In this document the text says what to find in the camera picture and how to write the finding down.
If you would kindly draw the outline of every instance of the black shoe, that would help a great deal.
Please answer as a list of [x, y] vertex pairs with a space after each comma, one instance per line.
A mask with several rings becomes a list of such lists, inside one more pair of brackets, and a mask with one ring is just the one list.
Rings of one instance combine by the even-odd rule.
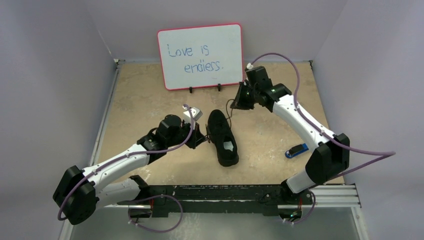
[[215, 144], [218, 162], [222, 166], [229, 167], [239, 162], [236, 140], [222, 111], [215, 109], [210, 113], [206, 132]]

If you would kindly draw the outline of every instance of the white wall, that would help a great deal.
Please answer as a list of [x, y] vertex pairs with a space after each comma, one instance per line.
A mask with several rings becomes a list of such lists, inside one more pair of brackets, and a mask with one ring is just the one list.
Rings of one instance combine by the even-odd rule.
[[114, 72], [83, 1], [0, 1], [2, 239], [58, 239], [53, 193], [88, 164]]
[[423, 13], [420, 0], [349, 0], [314, 61], [330, 127], [352, 146], [397, 152], [345, 177], [374, 240], [424, 236]]
[[159, 61], [160, 29], [239, 22], [244, 58], [313, 59], [347, 0], [85, 0], [114, 58]]

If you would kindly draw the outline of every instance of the red whiteboard frame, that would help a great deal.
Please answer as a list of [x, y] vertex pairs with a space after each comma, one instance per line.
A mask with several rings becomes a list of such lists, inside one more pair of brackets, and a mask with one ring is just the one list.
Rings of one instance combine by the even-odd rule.
[[[170, 31], [170, 30], [180, 30], [180, 29], [197, 29], [197, 28], [207, 28], [207, 27], [218, 27], [218, 26], [229, 26], [229, 25], [238, 25], [240, 26], [240, 38], [241, 38], [241, 76], [242, 79], [240, 79], [240, 82], [243, 81], [243, 32], [242, 32], [242, 25], [240, 25], [240, 23], [238, 22], [233, 22], [233, 23], [223, 23], [223, 24], [215, 24], [215, 25], [204, 25], [204, 26], [186, 26], [186, 27], [177, 27], [177, 28], [169, 28], [169, 29], [161, 29], [159, 31], [157, 31], [156, 33], [156, 39], [157, 39], [157, 47], [159, 48], [159, 57], [160, 57], [160, 65], [162, 66], [162, 78], [163, 78], [163, 85], [165, 86], [166, 90], [168, 91], [177, 91], [177, 90], [187, 90], [190, 87], [182, 87], [182, 88], [174, 88], [174, 89], [169, 89], [167, 88], [167, 85], [165, 84], [165, 73], [164, 73], [164, 67], [162, 65], [162, 53], [161, 53], [161, 47], [159, 46], [159, 33], [162, 31]], [[238, 82], [235, 83], [226, 83], [226, 84], [221, 84], [221, 86], [231, 86], [231, 85], [237, 85], [239, 84]], [[192, 89], [201, 89], [201, 88], [212, 88], [212, 87], [217, 87], [218, 84], [216, 85], [205, 85], [205, 86], [194, 86], [192, 87]]]

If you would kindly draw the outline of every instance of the shoe insole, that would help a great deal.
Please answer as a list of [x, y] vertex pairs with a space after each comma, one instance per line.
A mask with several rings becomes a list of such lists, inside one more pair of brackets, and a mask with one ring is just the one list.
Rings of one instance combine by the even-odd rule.
[[234, 145], [231, 141], [224, 142], [224, 149], [233, 151]]

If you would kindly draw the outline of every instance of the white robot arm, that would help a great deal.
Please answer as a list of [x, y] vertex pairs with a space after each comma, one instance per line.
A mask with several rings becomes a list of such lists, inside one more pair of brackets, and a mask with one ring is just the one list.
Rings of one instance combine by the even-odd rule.
[[[295, 196], [300, 192], [321, 185], [349, 167], [349, 151], [343, 149], [323, 136], [326, 133], [337, 142], [349, 146], [349, 138], [345, 134], [336, 135], [315, 118], [313, 118], [299, 103], [294, 105], [292, 92], [283, 84], [273, 85], [263, 66], [246, 69], [247, 79], [239, 83], [239, 88], [232, 109], [250, 110], [254, 105], [266, 107], [270, 112], [286, 121], [312, 151], [305, 169], [281, 183], [282, 193], [286, 197]], [[320, 131], [313, 128], [297, 112], [301, 112]]]
[[188, 106], [185, 109], [183, 120], [176, 115], [167, 115], [157, 128], [151, 129], [122, 153], [83, 169], [77, 166], [68, 168], [53, 194], [54, 201], [60, 207], [58, 219], [68, 219], [76, 225], [98, 208], [134, 200], [144, 182], [141, 178], [112, 182], [132, 170], [153, 163], [171, 151], [168, 148], [172, 146], [178, 145], [176, 148], [179, 148], [185, 144], [195, 149], [206, 141], [196, 122], [203, 115], [202, 111]]

